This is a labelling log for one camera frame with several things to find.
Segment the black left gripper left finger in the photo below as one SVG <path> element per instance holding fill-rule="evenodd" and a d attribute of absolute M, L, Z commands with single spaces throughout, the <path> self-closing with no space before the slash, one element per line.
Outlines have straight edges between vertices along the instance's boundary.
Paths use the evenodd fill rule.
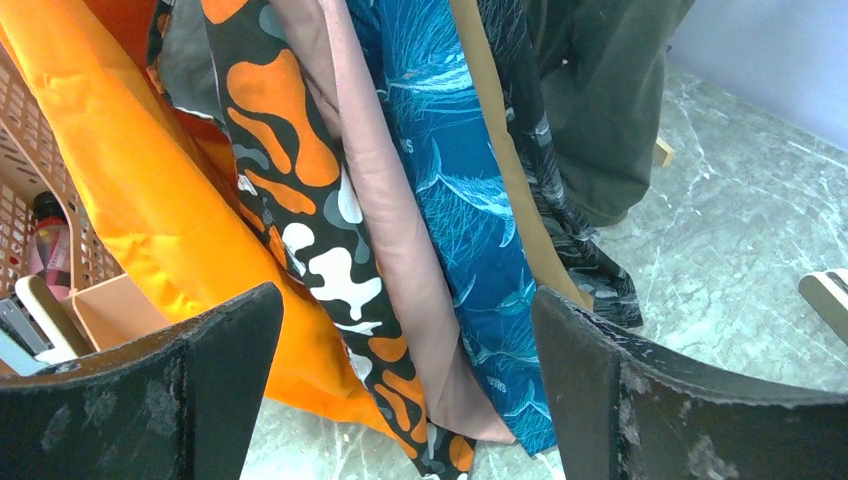
<path fill-rule="evenodd" d="M 236 479 L 281 332 L 272 283 L 1 381 L 5 479 Z"/>

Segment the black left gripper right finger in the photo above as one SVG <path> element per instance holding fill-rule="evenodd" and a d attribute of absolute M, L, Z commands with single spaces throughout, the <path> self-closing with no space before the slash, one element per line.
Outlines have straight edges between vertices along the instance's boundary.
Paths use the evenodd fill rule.
<path fill-rule="evenodd" d="M 730 372 L 543 288 L 532 306 L 570 479 L 843 479 L 847 398 Z"/>

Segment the olive green shorts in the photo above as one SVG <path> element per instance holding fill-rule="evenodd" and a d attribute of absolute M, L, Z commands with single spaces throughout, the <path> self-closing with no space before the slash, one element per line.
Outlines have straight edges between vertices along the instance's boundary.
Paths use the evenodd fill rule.
<path fill-rule="evenodd" d="M 619 223 L 649 189 L 667 48 L 689 0 L 527 1 L 555 156 L 572 204 Z"/>

